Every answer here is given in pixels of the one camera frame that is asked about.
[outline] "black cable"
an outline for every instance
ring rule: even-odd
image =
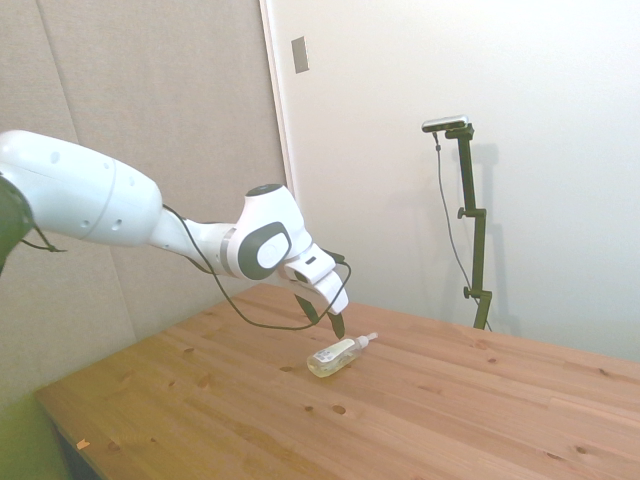
[[[37,248],[38,250],[48,250],[50,252],[53,253],[62,253],[62,252],[66,252],[66,250],[59,250],[57,249],[55,246],[53,246],[49,240],[47,239],[47,237],[44,235],[44,233],[42,232],[42,230],[40,230],[40,228],[37,225],[33,225],[33,228],[36,230],[36,232],[38,232],[38,235],[40,235],[40,238],[42,239],[42,241],[47,245],[46,247],[41,247],[39,245],[35,245],[31,242],[27,242],[25,239],[20,240],[22,243],[24,243],[25,245],[30,246],[31,248]]]
[[[453,254],[456,257],[456,261],[458,262],[458,266],[460,270],[462,270],[462,274],[464,275],[464,279],[467,282],[467,287],[471,290],[471,282],[469,282],[469,276],[467,275],[466,270],[462,266],[462,262],[460,261],[460,257],[458,256],[458,250],[456,249],[456,244],[453,241],[453,234],[451,233],[451,220],[449,219],[449,209],[447,208],[447,201],[444,198],[444,189],[442,188],[442,168],[441,168],[441,160],[440,160],[440,150],[442,147],[440,146],[440,142],[438,142],[438,133],[432,132],[433,138],[436,140],[436,153],[438,154],[438,185],[440,186],[440,197],[442,198],[442,205],[444,206],[444,214],[447,219],[447,231],[449,232],[449,242],[451,243],[451,248],[453,249]],[[473,298],[473,301],[476,302],[476,305],[480,305],[480,302],[477,298]],[[487,327],[490,332],[493,332],[491,325],[489,324],[489,320],[487,320]]]
[[[227,300],[227,302],[229,302],[229,305],[231,305],[231,307],[233,307],[233,309],[240,316],[240,318],[242,318],[248,324],[253,325],[254,327],[271,328],[271,329],[274,329],[274,330],[293,330],[293,331],[306,330],[307,328],[313,327],[315,324],[317,324],[329,312],[329,310],[331,309],[333,304],[338,299],[338,296],[342,293],[342,290],[344,290],[344,287],[347,284],[347,282],[349,281],[349,278],[351,277],[351,266],[347,262],[340,263],[340,265],[344,265],[345,267],[347,267],[347,269],[348,269],[347,277],[345,278],[344,282],[342,282],[342,286],[338,290],[338,293],[336,293],[336,296],[333,298],[333,300],[331,301],[329,306],[326,308],[326,310],[324,312],[322,312],[322,315],[320,315],[320,317],[318,318],[318,320],[316,322],[310,323],[309,325],[305,325],[303,327],[285,327],[285,326],[280,326],[280,325],[265,325],[263,323],[254,322],[252,320],[249,320],[246,316],[244,316],[244,314],[240,311],[240,309],[238,309],[236,304],[233,303],[233,300],[231,300],[231,297],[227,294],[227,292],[225,291],[224,287],[222,286],[222,283],[220,282],[220,279],[218,278],[218,274],[213,269],[213,266],[211,265],[211,263],[209,262],[207,257],[205,257],[205,255],[202,253],[202,251],[198,247],[198,244],[196,243],[196,241],[194,240],[193,236],[191,235],[191,231],[189,230],[189,227],[185,223],[185,221],[182,218],[182,216],[178,212],[176,212],[174,209],[172,209],[171,207],[169,207],[167,205],[164,205],[164,204],[162,206],[166,210],[168,210],[169,212],[173,213],[176,216],[176,218],[178,220],[180,220],[180,223],[182,224],[182,226],[184,227],[185,231],[187,232],[187,235],[189,236],[189,240],[191,240],[191,244],[193,245],[193,248],[196,249],[196,251],[200,255],[200,258],[202,258],[202,260],[207,265],[207,267],[209,267],[210,271],[207,272],[206,270],[204,270],[200,266],[198,266],[198,268],[200,268],[200,270],[202,270],[205,273],[209,273],[209,274],[213,275],[213,278],[215,278],[216,283],[218,284],[218,288],[222,292],[222,295],[224,295],[224,298]]]

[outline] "pump bottle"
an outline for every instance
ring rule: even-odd
[[[317,377],[328,377],[358,358],[369,341],[375,338],[378,338],[377,333],[341,340],[311,355],[307,359],[307,366]]]

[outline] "gray acoustic panel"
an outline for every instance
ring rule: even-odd
[[[82,145],[154,179],[195,221],[235,222],[246,191],[284,183],[257,1],[39,3]],[[223,298],[181,257],[113,258],[137,338]]]
[[[36,2],[22,0],[0,8],[0,132],[13,129],[77,141]],[[3,479],[68,478],[31,392],[135,341],[109,249],[50,239],[69,251],[20,245],[0,276]]]

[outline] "wooden table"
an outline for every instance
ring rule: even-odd
[[[235,298],[304,320],[277,287]],[[328,321],[220,304],[37,397],[109,479],[640,479],[640,364],[358,304],[345,323],[380,338],[325,379],[305,362]]]

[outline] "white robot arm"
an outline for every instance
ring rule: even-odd
[[[88,148],[25,131],[0,134],[0,174],[24,196],[42,230],[107,245],[149,244],[216,274],[264,280],[277,273],[297,296],[339,314],[348,303],[334,258],[304,227],[282,185],[250,190],[236,224],[184,223],[156,183]],[[186,231],[188,228],[194,242]]]

